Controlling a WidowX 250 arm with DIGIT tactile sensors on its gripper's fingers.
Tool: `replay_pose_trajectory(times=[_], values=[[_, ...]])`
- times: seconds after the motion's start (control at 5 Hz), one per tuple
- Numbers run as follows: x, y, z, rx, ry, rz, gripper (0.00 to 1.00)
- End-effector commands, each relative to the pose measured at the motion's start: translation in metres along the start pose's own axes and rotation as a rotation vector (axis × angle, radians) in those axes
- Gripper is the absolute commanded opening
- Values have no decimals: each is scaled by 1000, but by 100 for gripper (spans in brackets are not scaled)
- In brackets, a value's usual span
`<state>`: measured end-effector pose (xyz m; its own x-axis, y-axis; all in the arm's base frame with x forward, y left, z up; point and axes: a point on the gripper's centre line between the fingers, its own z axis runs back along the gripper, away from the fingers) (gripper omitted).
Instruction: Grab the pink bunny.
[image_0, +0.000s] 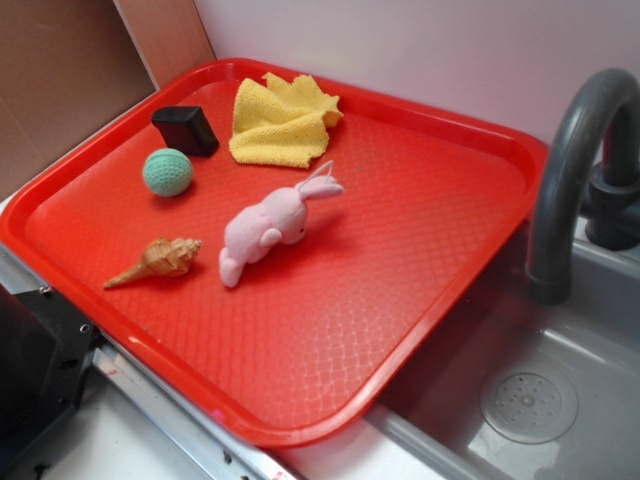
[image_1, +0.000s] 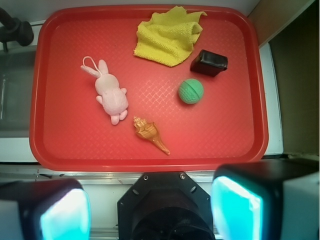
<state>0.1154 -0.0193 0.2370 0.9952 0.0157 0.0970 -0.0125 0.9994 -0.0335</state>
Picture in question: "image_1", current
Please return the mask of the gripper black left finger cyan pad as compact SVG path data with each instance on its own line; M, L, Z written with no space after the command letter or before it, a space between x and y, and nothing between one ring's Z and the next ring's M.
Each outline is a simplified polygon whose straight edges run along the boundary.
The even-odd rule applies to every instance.
M2 240L88 240L91 207L75 179L0 185Z

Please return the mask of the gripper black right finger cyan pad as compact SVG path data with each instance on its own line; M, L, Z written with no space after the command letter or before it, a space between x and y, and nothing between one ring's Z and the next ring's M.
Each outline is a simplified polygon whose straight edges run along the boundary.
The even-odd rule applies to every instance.
M223 164L211 185L213 223L224 240L317 240L320 163L303 158Z

